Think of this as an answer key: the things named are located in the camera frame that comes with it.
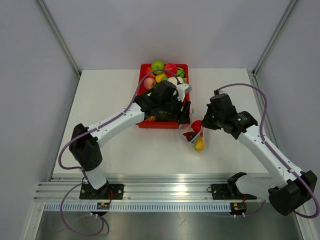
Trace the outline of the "clear zip top bag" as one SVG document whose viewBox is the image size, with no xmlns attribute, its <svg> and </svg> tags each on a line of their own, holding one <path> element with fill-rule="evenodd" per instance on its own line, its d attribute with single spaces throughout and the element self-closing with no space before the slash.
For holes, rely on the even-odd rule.
<svg viewBox="0 0 320 240">
<path fill-rule="evenodd" d="M 191 107 L 189 118 L 190 123 L 179 125 L 178 134 L 195 152 L 200 153 L 206 148 L 206 130 L 202 126 L 203 116 L 195 112 L 195 109 Z"/>
</svg>

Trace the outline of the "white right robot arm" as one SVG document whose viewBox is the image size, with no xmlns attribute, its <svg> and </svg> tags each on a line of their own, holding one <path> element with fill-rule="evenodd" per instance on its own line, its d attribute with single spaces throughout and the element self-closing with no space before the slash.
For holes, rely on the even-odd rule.
<svg viewBox="0 0 320 240">
<path fill-rule="evenodd" d="M 317 176 L 293 164 L 261 131 L 255 118 L 247 111 L 237 112 L 230 97 L 217 94 L 210 98 L 202 126 L 224 130 L 259 160 L 272 179 L 251 177 L 239 172 L 227 180 L 227 193 L 232 198 L 251 195 L 268 200 L 281 215 L 287 216 L 312 198 Z"/>
</svg>

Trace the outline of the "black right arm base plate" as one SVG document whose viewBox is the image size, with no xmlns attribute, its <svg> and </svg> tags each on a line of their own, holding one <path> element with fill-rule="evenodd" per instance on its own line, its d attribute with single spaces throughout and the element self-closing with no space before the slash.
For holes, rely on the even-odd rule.
<svg viewBox="0 0 320 240">
<path fill-rule="evenodd" d="M 213 200 L 257 200 L 256 196 L 243 193 L 231 193 L 226 183 L 214 183 L 207 187 L 206 191 L 211 194 Z"/>
</svg>

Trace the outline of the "dark red onion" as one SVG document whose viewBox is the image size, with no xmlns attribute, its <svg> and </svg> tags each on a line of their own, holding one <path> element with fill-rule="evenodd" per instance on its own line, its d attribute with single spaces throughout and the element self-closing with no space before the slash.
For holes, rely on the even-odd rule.
<svg viewBox="0 0 320 240">
<path fill-rule="evenodd" d="M 189 131 L 189 132 L 183 133 L 182 135 L 186 138 L 186 140 L 189 143 L 192 143 L 197 134 L 195 132 L 193 132 L 193 131 Z"/>
</svg>

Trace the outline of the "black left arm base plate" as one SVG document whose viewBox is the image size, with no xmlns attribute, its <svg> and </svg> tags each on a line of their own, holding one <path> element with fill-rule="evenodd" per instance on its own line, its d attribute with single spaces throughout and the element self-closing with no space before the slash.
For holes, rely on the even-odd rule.
<svg viewBox="0 0 320 240">
<path fill-rule="evenodd" d="M 124 195 L 123 184 L 108 184 L 96 190 L 90 184 L 81 186 L 79 198 L 81 200 L 122 200 Z"/>
</svg>

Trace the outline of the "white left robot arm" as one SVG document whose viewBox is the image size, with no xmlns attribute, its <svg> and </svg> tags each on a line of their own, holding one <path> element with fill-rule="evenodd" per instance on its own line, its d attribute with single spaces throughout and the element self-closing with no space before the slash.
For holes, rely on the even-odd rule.
<svg viewBox="0 0 320 240">
<path fill-rule="evenodd" d="M 91 126 L 80 123 L 74 127 L 69 151 L 80 164 L 95 198 L 103 199 L 108 194 L 108 181 L 100 168 L 101 148 L 127 128 L 159 113 L 167 113 L 169 120 L 179 125 L 189 124 L 191 102 L 186 96 L 191 90 L 188 83 L 174 85 L 164 80 L 155 89 L 136 95 L 127 107 L 113 116 Z"/>
</svg>

